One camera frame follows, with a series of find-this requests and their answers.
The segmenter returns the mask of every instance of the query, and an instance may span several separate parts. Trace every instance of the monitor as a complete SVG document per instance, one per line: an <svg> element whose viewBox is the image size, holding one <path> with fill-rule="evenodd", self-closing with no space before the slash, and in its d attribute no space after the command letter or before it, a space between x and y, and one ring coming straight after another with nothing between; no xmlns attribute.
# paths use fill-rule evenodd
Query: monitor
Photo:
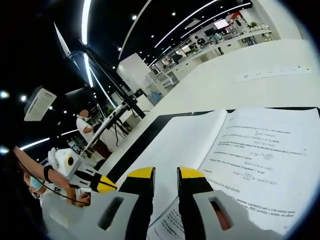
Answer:
<svg viewBox="0 0 320 240"><path fill-rule="evenodd" d="M209 28L208 30L204 31L204 34L208 37L214 35L216 33L216 30L214 28Z"/></svg>
<svg viewBox="0 0 320 240"><path fill-rule="evenodd" d="M222 19L220 21L216 21L213 24L216 26L217 29L222 29L222 28L229 26L229 23L225 19Z"/></svg>

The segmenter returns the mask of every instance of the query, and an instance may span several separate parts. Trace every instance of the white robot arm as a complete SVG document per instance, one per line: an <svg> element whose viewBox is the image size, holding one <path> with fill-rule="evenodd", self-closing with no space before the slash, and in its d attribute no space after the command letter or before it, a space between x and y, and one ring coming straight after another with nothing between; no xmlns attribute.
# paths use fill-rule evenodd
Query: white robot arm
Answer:
<svg viewBox="0 0 320 240"><path fill-rule="evenodd" d="M98 193L108 193L117 189L106 176L82 162L81 157L70 148L54 147L48 152L52 168L69 180L75 188L91 189Z"/></svg>

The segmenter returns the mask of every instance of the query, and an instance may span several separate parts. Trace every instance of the wristband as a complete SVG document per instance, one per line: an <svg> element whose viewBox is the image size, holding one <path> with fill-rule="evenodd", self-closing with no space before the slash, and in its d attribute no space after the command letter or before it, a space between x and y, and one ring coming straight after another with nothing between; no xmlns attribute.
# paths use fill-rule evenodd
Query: wristband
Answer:
<svg viewBox="0 0 320 240"><path fill-rule="evenodd" d="M43 169L43 175L44 175L44 179L49 182L50 184L52 184L52 181L49 180L48 174L49 174L49 169L53 169L53 167L51 165L47 165L44 167Z"/></svg>

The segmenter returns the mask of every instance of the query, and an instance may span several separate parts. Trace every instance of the white counter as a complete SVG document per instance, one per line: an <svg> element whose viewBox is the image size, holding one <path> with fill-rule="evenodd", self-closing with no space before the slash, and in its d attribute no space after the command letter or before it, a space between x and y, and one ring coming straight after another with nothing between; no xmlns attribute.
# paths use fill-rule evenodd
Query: white counter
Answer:
<svg viewBox="0 0 320 240"><path fill-rule="evenodd" d="M242 39L271 33L272 31L270 31L269 29L253 29L246 34L236 36L232 39L220 42L218 44L209 45L208 47L188 56L183 62L174 66L172 69L166 72L166 74L170 75L170 73L173 73L177 77L177 79L181 81L198 65L202 64L208 59L217 57L218 55L216 54L215 50L217 50L218 48L221 48L222 51L226 54L234 50L243 48L244 46L240 43Z"/></svg>

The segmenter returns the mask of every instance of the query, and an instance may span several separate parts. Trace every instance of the display screen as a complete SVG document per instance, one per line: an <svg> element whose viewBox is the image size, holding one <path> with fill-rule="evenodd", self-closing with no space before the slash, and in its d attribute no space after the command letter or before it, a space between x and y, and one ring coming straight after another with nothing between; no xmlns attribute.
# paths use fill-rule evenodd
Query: display screen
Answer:
<svg viewBox="0 0 320 240"><path fill-rule="evenodd" d="M216 26L217 29L222 29L224 27L229 26L229 24L227 23L227 21L225 19L222 19L220 21L216 21L214 23L214 25Z"/></svg>

